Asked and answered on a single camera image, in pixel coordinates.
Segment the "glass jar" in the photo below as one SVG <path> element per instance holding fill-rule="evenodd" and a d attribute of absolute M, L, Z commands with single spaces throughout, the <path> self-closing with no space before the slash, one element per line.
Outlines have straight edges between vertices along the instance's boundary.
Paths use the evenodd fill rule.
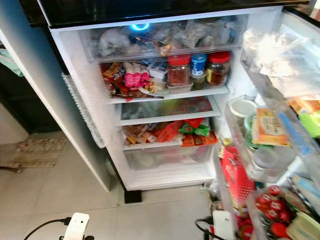
<path fill-rule="evenodd" d="M 168 85 L 182 86 L 190 83 L 190 54 L 168 57 Z"/>
<path fill-rule="evenodd" d="M 228 77 L 230 68 L 230 52 L 213 52 L 209 55 L 206 81 L 214 87 L 223 86 Z"/>

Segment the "black refrigerator top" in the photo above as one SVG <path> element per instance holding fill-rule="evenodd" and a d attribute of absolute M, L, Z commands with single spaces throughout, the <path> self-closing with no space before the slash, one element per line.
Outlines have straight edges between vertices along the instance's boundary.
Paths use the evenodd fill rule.
<path fill-rule="evenodd" d="M 46 24 L 37 0 L 19 0 L 30 24 Z M 268 6 L 308 0 L 40 0 L 51 28 L 123 22 Z"/>

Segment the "green package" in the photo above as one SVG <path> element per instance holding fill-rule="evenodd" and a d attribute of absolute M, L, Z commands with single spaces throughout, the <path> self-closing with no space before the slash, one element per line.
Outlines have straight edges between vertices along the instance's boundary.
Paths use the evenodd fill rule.
<path fill-rule="evenodd" d="M 200 124 L 198 126 L 198 128 L 196 128 L 194 130 L 194 134 L 196 135 L 199 135 L 199 136 L 205 136 L 205 137 L 208 137 L 209 134 L 210 134 L 210 127 L 209 126 L 206 126 L 204 124 Z"/>
<path fill-rule="evenodd" d="M 179 132 L 182 134 L 193 134 L 195 129 L 190 126 L 188 123 L 185 123 L 182 128 L 179 129 Z"/>

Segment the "blue light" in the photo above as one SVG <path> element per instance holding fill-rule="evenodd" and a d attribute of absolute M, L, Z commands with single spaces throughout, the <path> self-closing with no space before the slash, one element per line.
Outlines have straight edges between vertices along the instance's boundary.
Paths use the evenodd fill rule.
<path fill-rule="evenodd" d="M 146 30 L 149 27 L 149 23 L 145 24 L 132 24 L 131 28 L 136 31 Z"/>

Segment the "white container lid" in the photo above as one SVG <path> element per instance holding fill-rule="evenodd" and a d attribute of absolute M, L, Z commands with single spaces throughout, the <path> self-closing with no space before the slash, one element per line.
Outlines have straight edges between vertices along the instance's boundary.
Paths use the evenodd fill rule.
<path fill-rule="evenodd" d="M 232 114 L 240 118 L 246 118 L 256 112 L 257 104 L 247 99 L 234 99 L 229 104 Z"/>

